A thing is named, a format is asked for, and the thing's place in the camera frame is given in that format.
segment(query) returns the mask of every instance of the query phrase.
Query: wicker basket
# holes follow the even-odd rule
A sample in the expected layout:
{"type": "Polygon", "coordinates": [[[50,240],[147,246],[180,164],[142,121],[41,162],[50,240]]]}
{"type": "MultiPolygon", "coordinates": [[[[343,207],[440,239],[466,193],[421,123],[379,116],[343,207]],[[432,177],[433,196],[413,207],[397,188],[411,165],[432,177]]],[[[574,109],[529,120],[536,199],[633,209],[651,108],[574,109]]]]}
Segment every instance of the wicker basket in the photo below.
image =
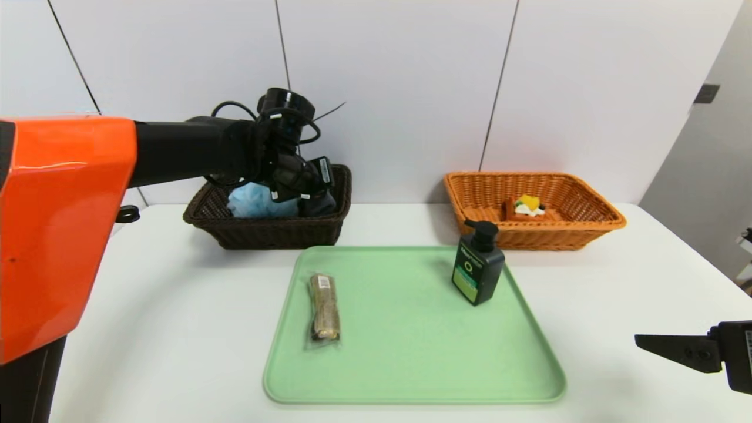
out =
{"type": "Polygon", "coordinates": [[[352,176],[347,166],[333,165],[337,201],[334,214],[322,218],[235,218],[227,209],[231,191],[206,184],[193,197],[183,220],[210,233],[228,250],[303,249],[314,245],[334,245],[342,222],[350,211],[352,176]]]}
{"type": "Polygon", "coordinates": [[[496,244],[516,250],[579,250],[588,242],[626,226],[626,219],[593,188],[566,173],[454,172],[444,178],[459,231],[465,219],[492,221],[496,244]],[[523,194],[541,198],[562,221],[502,221],[502,203],[523,194]]]}

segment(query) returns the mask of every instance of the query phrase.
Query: black pump bottle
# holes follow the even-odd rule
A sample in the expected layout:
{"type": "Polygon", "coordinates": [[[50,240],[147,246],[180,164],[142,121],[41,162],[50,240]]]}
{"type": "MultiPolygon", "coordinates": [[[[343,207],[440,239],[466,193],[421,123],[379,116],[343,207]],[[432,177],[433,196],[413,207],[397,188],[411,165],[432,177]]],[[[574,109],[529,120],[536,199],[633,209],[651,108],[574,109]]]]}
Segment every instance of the black pump bottle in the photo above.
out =
{"type": "Polygon", "coordinates": [[[499,228],[487,221],[465,221],[475,231],[459,238],[452,283],[473,306],[493,297],[504,267],[504,253],[496,247],[499,228]]]}

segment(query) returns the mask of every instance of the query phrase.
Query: table surface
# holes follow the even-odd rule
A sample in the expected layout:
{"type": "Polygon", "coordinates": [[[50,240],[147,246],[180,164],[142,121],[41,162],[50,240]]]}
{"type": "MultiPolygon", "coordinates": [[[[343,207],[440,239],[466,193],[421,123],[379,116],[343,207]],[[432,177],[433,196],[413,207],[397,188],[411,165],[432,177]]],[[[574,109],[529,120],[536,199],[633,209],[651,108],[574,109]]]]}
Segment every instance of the table surface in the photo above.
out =
{"type": "MultiPolygon", "coordinates": [[[[300,251],[224,251],[155,205],[109,242],[68,336],[51,421],[749,421],[752,397],[637,348],[636,333],[703,334],[752,299],[648,213],[582,251],[506,251],[567,375],[540,406],[284,406],[262,373],[300,251]]],[[[455,245],[449,205],[352,206],[338,245],[455,245]]]]}

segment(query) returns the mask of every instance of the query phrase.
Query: green tray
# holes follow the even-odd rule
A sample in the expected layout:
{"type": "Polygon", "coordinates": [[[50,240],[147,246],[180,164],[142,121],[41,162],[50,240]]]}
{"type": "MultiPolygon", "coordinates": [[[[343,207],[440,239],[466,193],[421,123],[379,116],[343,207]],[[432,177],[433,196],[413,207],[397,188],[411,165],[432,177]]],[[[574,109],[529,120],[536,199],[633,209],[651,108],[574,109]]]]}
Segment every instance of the green tray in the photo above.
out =
{"type": "Polygon", "coordinates": [[[477,307],[455,247],[313,247],[300,255],[264,371],[279,403],[545,403],[566,379],[509,270],[477,307]],[[307,347],[308,281],[335,279],[340,345],[307,347]]]}

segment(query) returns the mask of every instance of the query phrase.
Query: orange robot casing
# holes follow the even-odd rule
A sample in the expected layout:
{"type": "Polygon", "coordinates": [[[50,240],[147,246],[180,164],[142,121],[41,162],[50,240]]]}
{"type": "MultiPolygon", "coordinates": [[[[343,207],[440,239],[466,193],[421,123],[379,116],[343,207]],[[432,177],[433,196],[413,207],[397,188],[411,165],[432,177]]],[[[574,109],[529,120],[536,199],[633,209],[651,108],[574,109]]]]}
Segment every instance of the orange robot casing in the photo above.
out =
{"type": "Polygon", "coordinates": [[[0,121],[0,364],[78,325],[136,151],[132,120],[0,121]]]}

